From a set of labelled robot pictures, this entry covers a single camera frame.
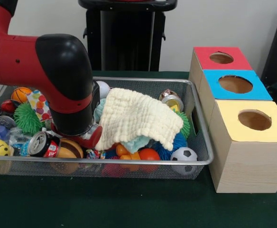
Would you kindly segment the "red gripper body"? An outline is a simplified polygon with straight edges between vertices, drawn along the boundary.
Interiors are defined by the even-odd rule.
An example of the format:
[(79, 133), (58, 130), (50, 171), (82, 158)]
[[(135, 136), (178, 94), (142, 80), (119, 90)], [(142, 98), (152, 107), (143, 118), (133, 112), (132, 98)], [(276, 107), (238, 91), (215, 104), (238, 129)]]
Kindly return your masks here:
[(87, 149), (93, 149), (102, 134), (102, 127), (98, 124), (93, 124), (86, 133), (77, 136), (69, 136), (60, 133), (54, 124), (51, 125), (51, 130), (64, 138), (77, 142), (80, 146)]

